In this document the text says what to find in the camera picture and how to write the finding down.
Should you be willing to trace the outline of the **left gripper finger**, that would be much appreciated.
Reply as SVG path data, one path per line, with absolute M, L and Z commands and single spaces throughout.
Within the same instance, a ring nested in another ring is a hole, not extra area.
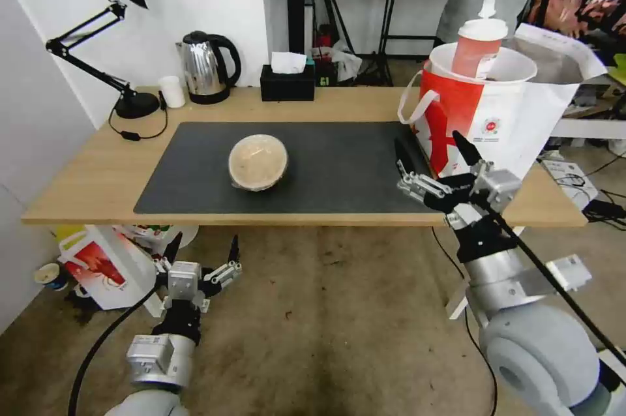
M 216 269 L 203 271 L 203 292 L 221 292 L 228 287 L 242 272 L 239 254 L 239 236 L 231 241 L 227 261 Z
M 173 267 L 175 257 L 179 251 L 180 244 L 183 238 L 183 233 L 180 231 L 168 245 L 166 246 L 163 255 L 153 256 L 153 264 L 156 269 L 155 284 L 167 284 L 168 273 Z

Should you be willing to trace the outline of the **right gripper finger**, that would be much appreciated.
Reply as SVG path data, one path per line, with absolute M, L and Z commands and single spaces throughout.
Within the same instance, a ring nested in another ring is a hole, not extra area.
M 474 144 L 459 131 L 452 131 L 453 139 L 460 155 L 469 167 L 468 173 L 453 176 L 453 186 L 488 186 L 492 163 L 486 161 Z
M 396 187 L 408 197 L 424 202 L 424 197 L 430 195 L 436 199 L 443 199 L 443 185 L 433 180 L 425 174 L 418 174 L 415 171 L 414 163 L 402 144 L 398 139 L 394 139 L 396 168 L 400 175 L 400 179 Z

